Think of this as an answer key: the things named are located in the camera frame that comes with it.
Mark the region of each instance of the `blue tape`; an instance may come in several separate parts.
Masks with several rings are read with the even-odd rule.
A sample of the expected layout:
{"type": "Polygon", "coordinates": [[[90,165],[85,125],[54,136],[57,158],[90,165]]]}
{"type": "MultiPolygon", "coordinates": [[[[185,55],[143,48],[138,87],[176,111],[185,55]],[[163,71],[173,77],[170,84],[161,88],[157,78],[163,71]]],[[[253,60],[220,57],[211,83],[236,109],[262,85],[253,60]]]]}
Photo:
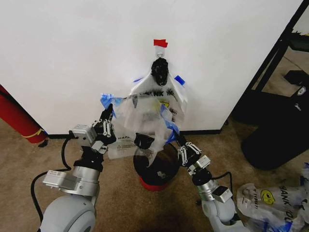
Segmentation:
{"type": "Polygon", "coordinates": [[[172,130],[171,134],[169,135],[168,139],[167,139],[166,142],[165,142],[165,144],[169,144],[169,143],[171,143],[171,142],[173,142],[173,141],[176,140],[175,132],[176,132],[177,134],[179,134],[179,129],[178,129],[178,127],[176,126],[176,124],[175,124],[174,122],[168,121],[168,120],[166,120],[166,119],[163,117],[163,114],[162,114],[162,113],[163,113],[165,110],[168,110],[168,109],[166,108],[166,106],[165,106],[164,104],[162,104],[162,105],[161,105],[161,108],[160,108],[160,115],[161,115],[161,117],[164,119],[166,127],[172,130]]]}
{"type": "Polygon", "coordinates": [[[174,79],[178,81],[179,84],[181,84],[182,86],[185,84],[185,81],[178,75],[174,79]]]}
{"type": "Polygon", "coordinates": [[[139,78],[139,79],[136,79],[134,80],[133,82],[138,82],[139,80],[143,79],[143,77],[139,78]]]}
{"type": "MultiPolygon", "coordinates": [[[[111,103],[113,106],[119,106],[122,100],[123,98],[114,98],[114,95],[111,93],[102,93],[100,99],[105,109],[107,109],[111,103]]],[[[114,109],[112,110],[112,115],[117,118],[114,109]]]]}

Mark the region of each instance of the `metal bracket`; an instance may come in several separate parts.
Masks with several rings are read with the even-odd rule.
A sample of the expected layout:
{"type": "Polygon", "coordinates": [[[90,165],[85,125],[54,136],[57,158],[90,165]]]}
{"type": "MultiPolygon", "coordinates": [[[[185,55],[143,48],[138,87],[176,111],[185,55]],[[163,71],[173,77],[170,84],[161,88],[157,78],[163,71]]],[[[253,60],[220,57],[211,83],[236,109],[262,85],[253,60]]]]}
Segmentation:
{"type": "Polygon", "coordinates": [[[204,155],[197,162],[195,162],[188,168],[188,173],[190,175],[194,175],[196,174],[196,169],[206,168],[208,165],[210,165],[210,163],[211,163],[211,160],[207,156],[204,155]]]}

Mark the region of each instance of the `wire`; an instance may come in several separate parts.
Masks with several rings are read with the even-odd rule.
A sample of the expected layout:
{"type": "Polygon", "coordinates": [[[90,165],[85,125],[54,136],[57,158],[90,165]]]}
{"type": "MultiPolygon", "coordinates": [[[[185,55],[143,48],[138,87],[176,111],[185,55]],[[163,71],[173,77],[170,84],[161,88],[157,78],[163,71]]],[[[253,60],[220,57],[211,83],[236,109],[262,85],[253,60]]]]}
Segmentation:
{"type": "MultiPolygon", "coordinates": [[[[68,141],[70,140],[71,138],[67,138],[64,142],[63,142],[63,145],[62,145],[62,148],[61,148],[61,159],[62,159],[62,163],[63,165],[66,167],[65,169],[57,169],[56,171],[58,172],[66,172],[66,171],[70,171],[71,170],[71,167],[67,164],[66,162],[66,158],[65,158],[65,148],[66,148],[66,145],[68,143],[68,141]]],[[[32,183],[31,183],[31,188],[30,188],[30,192],[31,192],[31,197],[32,197],[32,201],[33,201],[33,204],[38,212],[38,215],[40,217],[40,222],[42,223],[43,221],[43,213],[42,213],[42,210],[40,208],[40,205],[38,203],[38,200],[35,196],[35,192],[34,192],[34,185],[35,185],[35,182],[43,175],[46,175],[47,172],[43,172],[39,175],[37,175],[33,180],[32,180],[32,183]]]]}
{"type": "Polygon", "coordinates": [[[220,176],[218,176],[218,177],[213,177],[213,178],[211,178],[211,179],[212,179],[212,180],[219,180],[219,179],[221,179],[221,178],[223,178],[223,177],[225,177],[225,176],[227,176],[227,175],[230,176],[230,189],[231,189],[231,192],[233,193],[233,179],[232,179],[232,174],[231,174],[231,172],[226,172],[226,173],[224,173],[223,175],[220,175],[220,176]]]}

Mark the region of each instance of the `white plastic bag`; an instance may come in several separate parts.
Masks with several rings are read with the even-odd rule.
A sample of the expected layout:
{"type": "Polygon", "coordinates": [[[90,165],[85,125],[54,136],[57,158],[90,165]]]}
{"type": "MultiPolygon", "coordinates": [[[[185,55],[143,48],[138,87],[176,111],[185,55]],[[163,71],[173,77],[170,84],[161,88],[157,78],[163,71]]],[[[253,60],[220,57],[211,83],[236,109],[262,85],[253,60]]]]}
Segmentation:
{"type": "Polygon", "coordinates": [[[183,86],[185,81],[169,72],[168,62],[163,58],[167,45],[166,40],[154,40],[156,60],[151,71],[134,81],[135,86],[127,98],[101,95],[105,108],[113,104],[116,142],[109,146],[111,159],[134,155],[135,143],[142,143],[140,138],[146,135],[153,138],[145,151],[151,164],[164,144],[174,141],[176,133],[179,134],[188,99],[183,86]]]}
{"type": "Polygon", "coordinates": [[[250,221],[248,225],[251,229],[262,224],[260,231],[298,232],[304,226],[298,210],[305,197],[303,187],[256,189],[254,184],[250,183],[238,189],[237,207],[243,215],[262,221],[250,221]]]}
{"type": "Polygon", "coordinates": [[[155,82],[154,77],[149,73],[145,78],[136,81],[136,85],[132,88],[130,96],[148,95],[155,97],[172,112],[172,121],[180,129],[188,104],[187,94],[183,85],[184,80],[178,75],[173,78],[168,73],[166,85],[159,86],[155,82]]]}
{"type": "Polygon", "coordinates": [[[113,104],[113,125],[116,142],[109,146],[111,159],[135,154],[136,134],[152,137],[149,150],[153,160],[164,144],[175,140],[179,130],[172,122],[172,113],[156,97],[148,95],[115,98],[112,94],[102,94],[101,102],[105,108],[113,104]]]}

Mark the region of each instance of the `white board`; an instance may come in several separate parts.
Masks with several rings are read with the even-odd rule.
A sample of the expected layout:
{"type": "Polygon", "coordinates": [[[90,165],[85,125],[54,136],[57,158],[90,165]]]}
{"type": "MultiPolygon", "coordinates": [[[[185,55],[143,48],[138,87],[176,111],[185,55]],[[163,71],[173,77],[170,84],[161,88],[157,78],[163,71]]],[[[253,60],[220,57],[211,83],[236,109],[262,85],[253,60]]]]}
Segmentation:
{"type": "Polygon", "coordinates": [[[186,80],[182,130],[217,130],[301,0],[15,0],[0,3],[0,83],[49,133],[100,116],[150,70],[153,39],[186,80]]]}

